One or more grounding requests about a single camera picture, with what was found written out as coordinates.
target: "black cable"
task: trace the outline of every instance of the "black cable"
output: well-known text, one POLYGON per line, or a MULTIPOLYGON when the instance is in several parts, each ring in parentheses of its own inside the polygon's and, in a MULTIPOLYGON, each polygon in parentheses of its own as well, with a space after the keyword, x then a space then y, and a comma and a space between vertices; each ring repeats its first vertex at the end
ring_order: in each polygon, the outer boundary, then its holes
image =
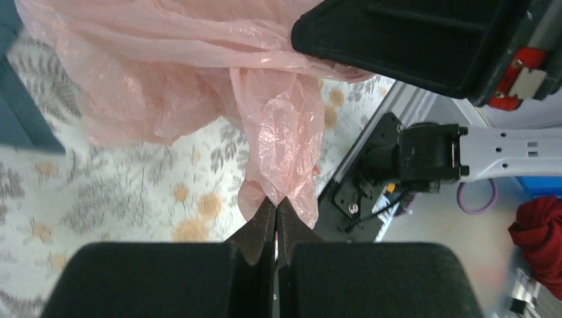
POLYGON ((345 232, 346 233, 350 233, 351 231, 353 231, 353 229, 360 223, 363 223, 365 221, 368 220, 372 220, 375 217, 378 217, 379 215, 383 214, 384 212, 387 212, 388 210, 390 210, 391 208, 393 208, 395 205, 399 204, 403 199, 406 198, 406 196, 409 194, 409 192, 407 191, 403 191, 396 199, 392 200, 386 207, 383 207, 382 209, 378 210, 377 212, 374 212, 371 215, 368 215, 367 217, 364 217, 362 219, 359 220, 355 220, 353 221, 350 225, 348 225, 345 228, 345 232))

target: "gray leaf pattern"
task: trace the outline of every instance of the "gray leaf pattern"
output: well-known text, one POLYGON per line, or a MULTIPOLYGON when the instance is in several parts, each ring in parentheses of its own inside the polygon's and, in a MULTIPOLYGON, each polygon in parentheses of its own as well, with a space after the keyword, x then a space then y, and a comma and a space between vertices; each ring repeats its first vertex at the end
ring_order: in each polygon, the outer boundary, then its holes
POLYGON ((369 118, 367 117, 367 115, 362 115, 361 116, 361 128, 365 128, 368 124, 369 118))
POLYGON ((149 164, 153 159, 156 158, 156 153, 153 153, 147 147, 144 147, 143 143, 137 143, 131 146, 130 158, 128 164, 132 165, 135 162, 142 162, 143 164, 149 164))
POLYGON ((224 126, 220 133, 221 146, 211 151, 211 170, 217 173, 224 167, 225 162, 236 158, 237 154, 241 154, 241 158, 237 158, 238 167, 245 167, 250 153, 247 150, 239 149, 240 146, 248 142, 244 133, 232 125, 224 126))
POLYGON ((43 52, 48 53, 47 57, 40 55, 37 61, 32 60, 30 56, 19 54, 20 52, 17 52, 17 50, 15 56, 9 54, 10 64, 18 73, 30 73, 61 84, 75 85, 62 67, 56 52, 49 45, 32 38, 20 39, 16 42, 16 45, 33 46, 41 48, 43 52))
POLYGON ((380 81, 380 76, 376 75, 372 79, 365 82, 365 88, 363 93, 367 95, 372 95, 376 84, 380 81))
POLYGON ((57 85, 57 83, 53 83, 50 86, 50 91, 67 112, 74 117, 82 117, 82 113, 80 113, 78 105, 76 104, 74 92, 67 85, 57 85))
POLYGON ((72 122, 71 119, 59 105, 63 105, 65 110, 72 116, 76 118, 81 117, 74 101, 69 101, 74 99, 72 92, 64 93, 62 89, 53 84, 49 87, 49 90, 53 93, 47 93, 46 86, 47 83, 43 80, 25 80, 25 87, 32 93, 32 96, 34 96, 34 101, 44 117, 47 119, 53 117, 65 125, 70 125, 72 122))
POLYGON ((55 125, 54 121, 50 118, 45 118, 45 116, 43 115, 45 122, 47 123, 47 125, 49 126, 49 128, 51 129, 52 132, 54 133, 58 133, 60 131, 60 129, 55 125))
POLYGON ((170 147, 164 147, 162 157, 148 171, 148 181, 157 186, 163 179, 164 172, 171 170, 178 161, 177 154, 170 147))
POLYGON ((363 97, 363 88, 365 88, 365 82, 361 81, 359 83, 354 83, 351 86, 351 90, 347 95, 348 103, 357 103, 363 97))
MULTIPOLYGON (((243 169, 240 169, 241 176, 243 175, 243 169)), ((228 201, 228 207, 231 209, 238 205, 238 191, 242 186, 243 177, 241 176, 233 176, 232 177, 232 185, 228 187, 227 191, 231 194, 231 197, 228 201)))
POLYGON ((328 154, 328 148, 326 147, 322 147, 322 149, 320 150, 320 158, 318 159, 318 166, 320 167, 324 167, 327 163, 327 157, 326 155, 328 154))
POLYGON ((22 177, 20 173, 10 168, 5 168, 0 162, 0 225, 6 223, 8 208, 5 205, 6 199, 18 199, 25 196, 25 191, 21 187, 22 177))
POLYGON ((45 306, 45 301, 41 297, 21 299, 5 290, 0 290, 0 301, 14 318, 38 317, 45 306))
POLYGON ((80 188, 78 199, 60 224, 83 235, 105 224, 107 214, 128 225, 140 226, 146 215, 146 204, 141 195, 127 191, 130 184, 105 183, 98 179, 80 188))
POLYGON ((81 176, 91 176, 94 171, 101 169, 107 163, 103 148, 99 146, 92 146, 90 148, 89 156, 85 162, 73 149, 69 151, 69 156, 72 165, 66 178, 68 184, 81 176))

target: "blue box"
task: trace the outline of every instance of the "blue box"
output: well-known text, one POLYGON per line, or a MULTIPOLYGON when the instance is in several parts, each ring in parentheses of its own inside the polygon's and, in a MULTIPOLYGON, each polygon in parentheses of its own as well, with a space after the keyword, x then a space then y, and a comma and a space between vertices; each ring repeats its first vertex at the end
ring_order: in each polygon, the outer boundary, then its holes
POLYGON ((517 177, 517 180, 533 199, 550 195, 562 196, 562 177, 517 177))

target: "dark blue object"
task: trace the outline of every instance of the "dark blue object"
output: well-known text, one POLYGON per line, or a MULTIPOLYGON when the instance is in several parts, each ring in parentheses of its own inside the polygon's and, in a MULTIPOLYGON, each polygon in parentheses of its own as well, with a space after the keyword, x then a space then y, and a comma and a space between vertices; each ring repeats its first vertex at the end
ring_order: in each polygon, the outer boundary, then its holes
POLYGON ((517 180, 533 199, 551 195, 562 197, 562 177, 518 177, 517 180))
POLYGON ((0 0, 0 144, 64 153, 5 56, 21 28, 14 1, 0 0))

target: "floral tablecloth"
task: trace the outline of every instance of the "floral tablecloth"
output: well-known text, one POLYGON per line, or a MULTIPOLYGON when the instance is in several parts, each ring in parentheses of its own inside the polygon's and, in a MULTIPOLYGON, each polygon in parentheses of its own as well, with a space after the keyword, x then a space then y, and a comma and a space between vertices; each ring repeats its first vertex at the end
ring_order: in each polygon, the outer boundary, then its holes
MULTIPOLYGON (((173 146, 89 146, 77 88, 56 55, 23 35, 9 53, 65 156, 0 148, 0 317, 37 317, 65 264, 99 241, 221 241, 244 224, 237 192, 248 144, 219 119, 173 146)), ((394 81, 319 80, 325 138, 317 194, 394 81)))

